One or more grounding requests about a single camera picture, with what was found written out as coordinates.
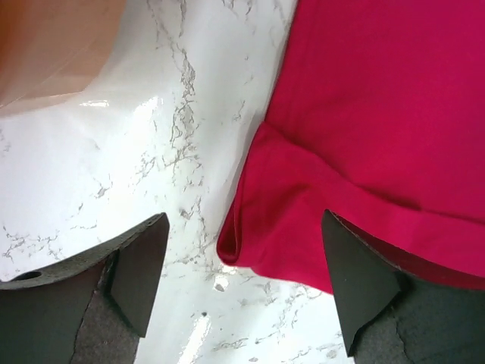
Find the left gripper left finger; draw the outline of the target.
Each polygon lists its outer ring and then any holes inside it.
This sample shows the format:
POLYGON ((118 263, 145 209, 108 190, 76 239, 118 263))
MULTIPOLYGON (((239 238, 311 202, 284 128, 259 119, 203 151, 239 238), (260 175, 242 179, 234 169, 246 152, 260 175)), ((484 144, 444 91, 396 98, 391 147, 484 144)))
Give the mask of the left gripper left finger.
POLYGON ((157 214, 1 283, 3 363, 132 363, 147 334, 170 224, 157 214))

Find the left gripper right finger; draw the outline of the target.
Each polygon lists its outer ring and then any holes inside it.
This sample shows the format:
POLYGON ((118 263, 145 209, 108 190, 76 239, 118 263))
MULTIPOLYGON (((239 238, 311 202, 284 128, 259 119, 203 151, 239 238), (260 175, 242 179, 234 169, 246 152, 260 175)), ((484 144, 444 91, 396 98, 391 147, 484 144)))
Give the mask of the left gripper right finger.
POLYGON ((371 236, 321 224, 346 354, 356 363, 482 363, 484 279, 371 236))

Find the orange laundry basket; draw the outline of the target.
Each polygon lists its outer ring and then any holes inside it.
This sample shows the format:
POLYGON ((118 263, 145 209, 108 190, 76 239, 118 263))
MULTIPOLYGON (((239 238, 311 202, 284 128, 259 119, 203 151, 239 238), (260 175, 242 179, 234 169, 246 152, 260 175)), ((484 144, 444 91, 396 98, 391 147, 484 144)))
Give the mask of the orange laundry basket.
POLYGON ((125 5, 3 1, 2 115, 56 105, 84 91, 111 54, 125 5))

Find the crimson pink t shirt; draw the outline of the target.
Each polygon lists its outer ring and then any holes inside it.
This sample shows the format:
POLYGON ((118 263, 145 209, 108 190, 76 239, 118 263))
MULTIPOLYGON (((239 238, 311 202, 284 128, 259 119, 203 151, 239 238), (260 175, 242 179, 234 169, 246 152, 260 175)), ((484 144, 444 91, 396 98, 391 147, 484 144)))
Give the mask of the crimson pink t shirt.
POLYGON ((217 254, 331 292, 326 210, 483 276, 482 1, 298 2, 217 254))

